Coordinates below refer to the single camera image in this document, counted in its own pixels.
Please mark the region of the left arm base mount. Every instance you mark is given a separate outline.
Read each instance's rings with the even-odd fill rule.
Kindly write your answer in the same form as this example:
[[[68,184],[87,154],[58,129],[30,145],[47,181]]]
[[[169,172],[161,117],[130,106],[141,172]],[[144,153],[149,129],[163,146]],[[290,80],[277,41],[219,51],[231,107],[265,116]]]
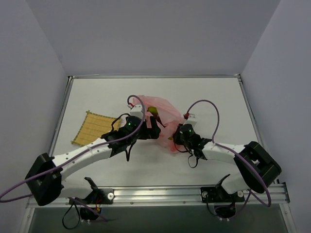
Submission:
[[[91,187],[91,193],[87,195],[86,198],[69,198],[69,209],[65,212],[62,218],[62,226],[66,230],[76,229],[80,223],[86,221],[88,224],[95,222],[111,222],[113,219],[106,218],[102,215],[103,207],[102,205],[113,204],[115,198],[114,189],[100,189],[90,177],[85,177]],[[78,220],[74,226],[67,226],[65,224],[65,216],[74,207],[77,214]]]

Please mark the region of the pink plastic bag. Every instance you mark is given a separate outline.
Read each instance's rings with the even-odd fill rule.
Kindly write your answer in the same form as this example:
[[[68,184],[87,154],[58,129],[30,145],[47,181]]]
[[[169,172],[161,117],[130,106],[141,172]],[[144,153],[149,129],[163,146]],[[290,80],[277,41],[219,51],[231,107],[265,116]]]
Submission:
[[[182,146],[175,146],[173,144],[173,134],[176,132],[178,125],[185,122],[181,113],[166,99],[145,95],[139,95],[139,98],[142,100],[146,109],[145,119],[147,121],[147,127],[151,127],[150,117],[154,116],[157,119],[158,127],[161,129],[156,142],[169,150],[171,154],[177,154],[183,150],[184,148]],[[149,106],[156,107],[158,114],[152,115],[149,113],[147,111]]]

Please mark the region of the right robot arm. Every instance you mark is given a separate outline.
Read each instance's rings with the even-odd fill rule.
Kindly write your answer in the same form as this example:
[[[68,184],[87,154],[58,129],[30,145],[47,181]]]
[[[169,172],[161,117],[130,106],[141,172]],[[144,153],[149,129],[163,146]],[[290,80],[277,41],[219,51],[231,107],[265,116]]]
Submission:
[[[184,146],[196,160],[216,160],[237,166],[239,172],[227,174],[216,187],[216,196],[221,200],[246,189],[262,194],[282,172],[280,165],[255,141],[246,145],[214,144],[197,134],[191,124],[180,124],[173,134],[173,143]]]

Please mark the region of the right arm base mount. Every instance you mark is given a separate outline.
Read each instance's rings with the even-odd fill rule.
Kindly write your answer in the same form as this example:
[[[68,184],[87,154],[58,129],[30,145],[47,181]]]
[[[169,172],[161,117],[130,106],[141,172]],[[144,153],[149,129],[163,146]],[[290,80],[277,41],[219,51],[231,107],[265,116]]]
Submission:
[[[236,204],[245,202],[243,192],[240,196],[238,192],[228,194],[220,186],[201,187],[200,192],[202,203],[206,204],[208,212],[219,220],[229,221],[237,214]]]

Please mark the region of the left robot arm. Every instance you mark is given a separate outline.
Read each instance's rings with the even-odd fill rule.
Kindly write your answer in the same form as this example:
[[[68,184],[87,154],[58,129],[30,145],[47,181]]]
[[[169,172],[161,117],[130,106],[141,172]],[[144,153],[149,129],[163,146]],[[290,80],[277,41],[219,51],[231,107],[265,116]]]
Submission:
[[[129,158],[137,140],[157,139],[159,135],[160,128],[154,116],[144,120],[127,116],[124,126],[103,134],[86,146],[56,156],[47,153],[39,155],[25,177],[26,184],[39,206],[48,205],[60,197],[75,197],[86,203],[94,203],[98,188],[93,180],[84,177],[76,182],[70,181],[69,176],[122,152]]]

